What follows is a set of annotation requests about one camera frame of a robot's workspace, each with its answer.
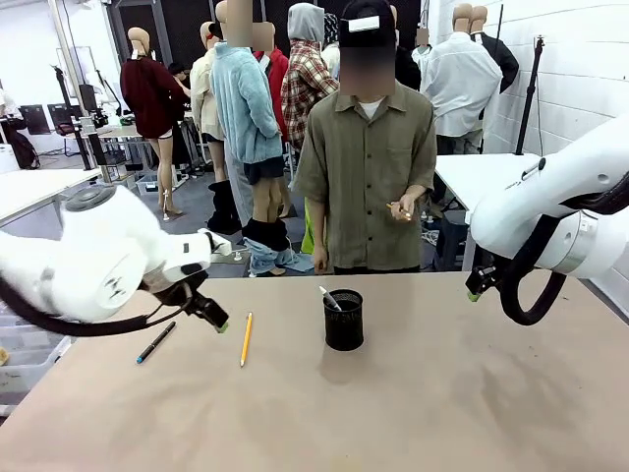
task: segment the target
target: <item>yellow pencil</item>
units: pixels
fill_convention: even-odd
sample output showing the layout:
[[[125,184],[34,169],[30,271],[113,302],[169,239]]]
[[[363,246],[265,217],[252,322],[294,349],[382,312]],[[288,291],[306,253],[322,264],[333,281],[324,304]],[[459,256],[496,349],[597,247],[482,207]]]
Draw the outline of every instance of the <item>yellow pencil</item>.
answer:
[[[389,209],[392,209],[393,205],[386,204],[386,207]],[[409,213],[408,211],[400,210],[400,212],[404,214],[404,219],[406,219],[407,221],[410,221],[411,219],[413,219],[413,216],[411,216],[411,213]]]
[[[245,361],[247,360],[247,351],[249,350],[249,338],[252,335],[252,318],[254,317],[253,313],[249,313],[247,317],[247,331],[245,332],[245,344],[243,344],[243,354],[240,356],[240,367],[245,365]]]

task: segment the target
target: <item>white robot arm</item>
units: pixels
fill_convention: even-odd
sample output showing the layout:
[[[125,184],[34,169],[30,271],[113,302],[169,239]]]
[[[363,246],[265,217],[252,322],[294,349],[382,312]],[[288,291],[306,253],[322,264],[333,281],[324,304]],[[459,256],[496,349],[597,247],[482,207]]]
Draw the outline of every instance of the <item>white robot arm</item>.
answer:
[[[507,316],[537,323],[566,275],[591,278],[609,270],[629,242],[629,115],[596,128],[563,151],[523,169],[520,180],[486,196],[473,210],[471,233],[494,254],[468,279],[473,300],[491,286]],[[552,270],[529,312],[517,300],[520,280],[534,267]]]
[[[2,298],[10,306],[18,295],[31,308],[46,314],[37,317],[40,321],[63,317],[80,322],[65,326],[69,324],[59,321],[60,327],[73,331],[64,333],[114,334],[121,329],[126,332],[124,326],[109,332],[104,326],[112,324],[99,322],[117,313],[141,288],[163,304],[187,304],[185,311],[207,319],[219,330],[223,328],[227,320],[224,312],[196,290],[211,262],[231,254],[229,241],[206,230],[167,234],[140,199],[120,186],[79,191],[64,205],[62,219],[61,241],[0,232]],[[28,307],[21,308],[22,312],[14,311],[23,316]],[[143,321],[135,327],[149,325],[148,319]],[[90,330],[84,324],[95,324],[98,329]]]

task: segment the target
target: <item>red jacket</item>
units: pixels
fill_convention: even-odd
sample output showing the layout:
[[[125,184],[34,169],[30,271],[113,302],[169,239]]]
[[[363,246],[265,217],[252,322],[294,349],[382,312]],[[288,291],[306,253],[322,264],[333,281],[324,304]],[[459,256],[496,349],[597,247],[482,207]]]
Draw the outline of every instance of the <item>red jacket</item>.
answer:
[[[264,55],[263,51],[255,52],[254,55],[259,61]],[[284,123],[284,115],[282,114],[282,82],[284,76],[288,70],[288,58],[277,47],[271,52],[269,57],[271,61],[270,72],[268,73],[268,86],[271,89],[271,101],[273,102],[273,112],[275,113],[275,119],[279,125],[279,129],[282,132],[284,140],[288,139],[288,130],[286,129],[286,123]]]
[[[144,138],[157,139],[184,118],[186,95],[159,62],[147,57],[125,62],[120,89]]]

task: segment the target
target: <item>pen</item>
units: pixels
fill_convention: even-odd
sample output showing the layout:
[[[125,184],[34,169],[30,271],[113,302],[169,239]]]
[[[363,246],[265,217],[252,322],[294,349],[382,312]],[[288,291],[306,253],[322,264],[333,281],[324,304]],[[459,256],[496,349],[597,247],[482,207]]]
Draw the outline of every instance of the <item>pen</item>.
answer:
[[[245,361],[247,360],[247,351],[249,350],[249,339],[252,335],[252,319],[254,314],[249,312],[249,316],[247,317],[247,330],[245,331],[245,343],[243,344],[243,353],[240,356],[240,367],[245,365]]]
[[[166,327],[166,329],[161,331],[161,333],[155,338],[155,340],[148,345],[144,352],[140,356],[138,356],[138,359],[136,359],[136,363],[141,364],[150,355],[150,353],[153,352],[153,349],[155,349],[157,345],[164,340],[168,333],[173,330],[173,327],[175,327],[176,324],[177,323],[175,322],[171,322]]]
[[[341,310],[341,307],[338,305],[338,303],[336,303],[336,300],[334,300],[334,297],[332,297],[329,293],[327,293],[327,290],[325,290],[323,287],[319,286],[318,289],[321,291],[321,295],[323,295],[323,298],[325,300],[327,300],[327,303],[337,312],[342,312],[343,310]]]
[[[389,209],[392,209],[392,208],[393,208],[393,205],[392,205],[392,204],[386,204],[386,207],[387,207],[387,208],[389,208]],[[401,210],[400,210],[400,212],[401,212],[401,213],[404,213],[404,217],[405,217],[408,221],[410,221],[410,220],[412,219],[411,213],[409,213],[408,211],[404,211],[404,210],[402,210],[402,209],[401,209]]]

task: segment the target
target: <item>black mesh pen holder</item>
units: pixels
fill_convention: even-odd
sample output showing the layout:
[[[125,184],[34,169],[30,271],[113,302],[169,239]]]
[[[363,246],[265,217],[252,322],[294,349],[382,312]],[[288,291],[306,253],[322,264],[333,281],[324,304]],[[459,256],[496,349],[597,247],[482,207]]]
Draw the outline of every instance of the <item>black mesh pen holder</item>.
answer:
[[[330,295],[341,307],[334,310],[323,299],[325,343],[337,351],[358,349],[363,338],[363,297],[353,290],[333,290]]]

